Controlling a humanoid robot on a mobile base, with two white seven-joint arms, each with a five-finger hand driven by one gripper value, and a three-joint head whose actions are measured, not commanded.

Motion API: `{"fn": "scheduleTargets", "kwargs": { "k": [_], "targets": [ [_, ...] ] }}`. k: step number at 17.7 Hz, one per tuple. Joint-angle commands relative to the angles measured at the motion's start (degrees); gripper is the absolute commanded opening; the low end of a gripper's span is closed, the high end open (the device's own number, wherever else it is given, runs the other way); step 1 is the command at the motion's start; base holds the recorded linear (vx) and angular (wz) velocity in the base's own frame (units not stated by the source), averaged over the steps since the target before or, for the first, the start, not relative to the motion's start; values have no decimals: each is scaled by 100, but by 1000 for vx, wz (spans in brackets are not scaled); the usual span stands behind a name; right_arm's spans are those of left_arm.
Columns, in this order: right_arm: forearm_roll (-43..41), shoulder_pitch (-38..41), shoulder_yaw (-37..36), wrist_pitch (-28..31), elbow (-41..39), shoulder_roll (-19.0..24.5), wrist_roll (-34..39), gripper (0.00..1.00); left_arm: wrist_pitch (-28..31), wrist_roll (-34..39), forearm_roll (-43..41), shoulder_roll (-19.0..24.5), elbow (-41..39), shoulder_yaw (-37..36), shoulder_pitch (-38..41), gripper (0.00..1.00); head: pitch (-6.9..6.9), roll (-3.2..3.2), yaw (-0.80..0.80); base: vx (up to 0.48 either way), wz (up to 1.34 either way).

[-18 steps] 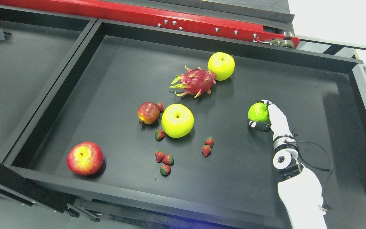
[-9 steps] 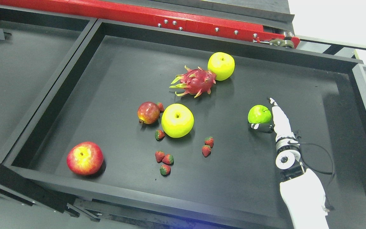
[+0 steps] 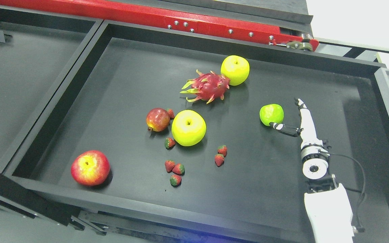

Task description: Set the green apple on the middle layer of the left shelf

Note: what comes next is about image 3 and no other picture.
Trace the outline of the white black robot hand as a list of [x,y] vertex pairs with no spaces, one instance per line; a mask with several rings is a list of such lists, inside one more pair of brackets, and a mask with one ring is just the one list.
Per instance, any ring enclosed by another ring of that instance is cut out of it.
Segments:
[[323,142],[317,137],[314,121],[307,105],[300,98],[294,98],[294,101],[300,113],[300,126],[292,127],[286,124],[271,122],[269,123],[270,127],[290,137],[301,137],[301,150],[309,146],[323,148]]

